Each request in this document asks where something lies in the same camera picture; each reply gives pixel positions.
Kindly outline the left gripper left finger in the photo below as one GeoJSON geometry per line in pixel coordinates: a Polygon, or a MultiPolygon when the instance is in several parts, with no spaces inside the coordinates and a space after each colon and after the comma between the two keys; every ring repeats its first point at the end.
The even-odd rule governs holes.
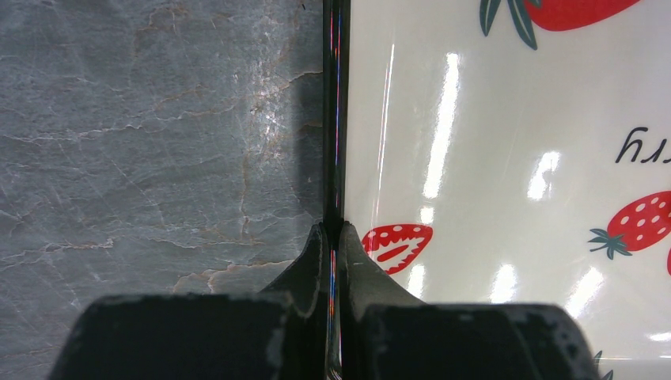
{"type": "Polygon", "coordinates": [[[322,379],[328,240],[321,224],[263,290],[106,296],[77,319],[52,379],[322,379]]]}

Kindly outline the white strawberry tray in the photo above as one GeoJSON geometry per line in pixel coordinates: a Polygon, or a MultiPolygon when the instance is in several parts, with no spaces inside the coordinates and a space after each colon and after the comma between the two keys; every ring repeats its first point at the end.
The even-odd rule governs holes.
{"type": "Polygon", "coordinates": [[[670,4],[353,1],[344,214],[425,302],[550,303],[670,376],[670,4]]]}

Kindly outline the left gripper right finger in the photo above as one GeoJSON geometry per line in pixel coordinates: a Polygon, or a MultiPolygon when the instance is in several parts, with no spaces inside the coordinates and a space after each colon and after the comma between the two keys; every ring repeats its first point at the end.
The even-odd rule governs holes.
{"type": "Polygon", "coordinates": [[[339,237],[345,379],[596,379],[579,327],[544,304],[428,304],[339,237]]]}

